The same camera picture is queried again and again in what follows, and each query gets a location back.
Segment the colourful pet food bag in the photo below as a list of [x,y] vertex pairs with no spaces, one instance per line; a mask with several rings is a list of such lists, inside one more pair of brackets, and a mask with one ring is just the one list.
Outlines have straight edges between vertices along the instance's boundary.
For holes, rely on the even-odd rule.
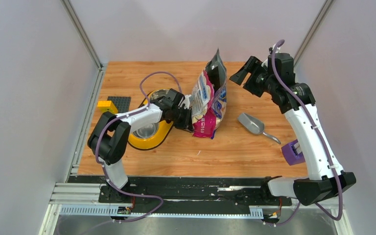
[[193,135],[213,139],[227,110],[227,69],[217,50],[191,92]]

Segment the silver metal scoop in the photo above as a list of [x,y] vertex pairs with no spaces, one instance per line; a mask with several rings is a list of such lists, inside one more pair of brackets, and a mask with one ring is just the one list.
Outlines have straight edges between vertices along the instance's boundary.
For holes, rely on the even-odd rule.
[[261,120],[255,118],[255,117],[253,117],[253,116],[251,116],[247,113],[241,113],[238,116],[237,120],[250,133],[252,133],[254,135],[264,135],[267,138],[276,142],[277,144],[281,144],[281,141],[277,137],[270,135],[270,134],[265,132],[265,124]]

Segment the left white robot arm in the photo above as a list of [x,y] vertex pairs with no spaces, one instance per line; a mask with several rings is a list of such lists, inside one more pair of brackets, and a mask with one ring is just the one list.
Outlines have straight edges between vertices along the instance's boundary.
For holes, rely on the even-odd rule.
[[190,95],[170,89],[164,96],[127,113],[104,112],[90,134],[87,145],[102,165],[106,181],[113,187],[111,195],[118,202],[130,197],[122,162],[130,134],[160,121],[171,122],[173,127],[192,133]]

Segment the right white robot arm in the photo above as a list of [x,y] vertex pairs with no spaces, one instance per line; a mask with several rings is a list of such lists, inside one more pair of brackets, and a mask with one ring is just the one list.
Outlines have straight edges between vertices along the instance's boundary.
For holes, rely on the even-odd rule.
[[295,81],[293,57],[288,53],[275,53],[274,57],[269,56],[264,63],[250,56],[230,80],[258,97],[263,93],[271,95],[295,133],[308,177],[271,179],[260,190],[260,198],[270,205],[280,196],[288,196],[305,206],[341,198],[356,183],[356,176],[346,172],[335,157],[321,127],[310,87]]

